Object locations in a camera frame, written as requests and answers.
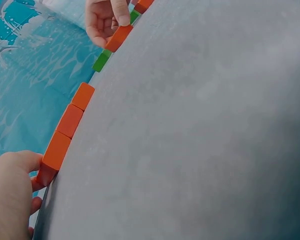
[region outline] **orange block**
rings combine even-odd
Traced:
[[[69,104],[65,109],[56,130],[72,139],[83,114],[83,110],[73,104]]]
[[[139,0],[134,6],[134,10],[140,14],[144,14],[153,2],[154,0]]]
[[[39,184],[47,187],[52,182],[58,171],[41,163],[38,175],[35,177],[35,181]]]
[[[71,139],[69,137],[55,131],[42,158],[42,163],[56,171],[59,171],[70,142]]]
[[[117,51],[118,48],[120,48],[120,46],[124,43],[133,28],[134,27],[132,25],[119,26],[104,48],[113,53]]]
[[[94,92],[95,88],[93,86],[90,86],[85,82],[81,83],[71,101],[71,104],[85,111]]]

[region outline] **gray surface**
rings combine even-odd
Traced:
[[[300,0],[156,0],[40,212],[44,240],[300,240]]]

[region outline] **toy block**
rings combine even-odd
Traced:
[[[140,15],[141,14],[136,10],[132,10],[132,12],[130,13],[130,24],[132,25]]]
[[[107,63],[108,59],[110,58],[112,52],[107,49],[104,49],[98,59],[95,61],[93,65],[93,70],[100,73],[101,70],[104,68],[105,64]]]
[[[57,170],[45,165],[44,163],[41,163],[40,170],[38,175],[35,177],[35,181],[47,187],[50,185],[57,173]]]
[[[71,104],[85,111],[94,92],[95,88],[93,86],[90,86],[85,82],[81,83],[71,101]]]
[[[59,171],[66,156],[71,139],[55,131],[42,158],[42,163]]]
[[[56,131],[72,139],[83,114],[83,110],[73,104],[69,104],[56,127]]]
[[[107,50],[107,49],[103,49],[102,53],[103,53],[106,57],[108,57],[108,58],[110,58],[110,57],[111,57],[111,54],[112,54],[112,52],[110,52],[110,51]]]
[[[134,6],[134,10],[140,14],[144,14],[153,2],[154,0],[139,0]]]
[[[117,51],[118,48],[124,43],[133,28],[134,27],[132,25],[119,26],[118,29],[114,32],[113,36],[105,45],[105,49],[108,49],[113,53]]]

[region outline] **blue tablecloth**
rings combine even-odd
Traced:
[[[0,155],[44,153],[102,49],[85,31],[32,0],[0,0]]]

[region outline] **green block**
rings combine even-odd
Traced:
[[[132,12],[130,13],[130,24],[132,25],[140,15],[141,14],[136,10],[132,10]]]
[[[103,49],[102,54],[106,55],[108,58],[110,58],[112,52],[107,50],[107,49]]]
[[[108,61],[109,57],[110,56],[108,56],[107,53],[102,52],[100,54],[100,56],[98,57],[98,59],[95,61],[94,65],[92,67],[93,70],[95,70],[96,72],[100,73],[101,70],[104,68],[106,62]]]

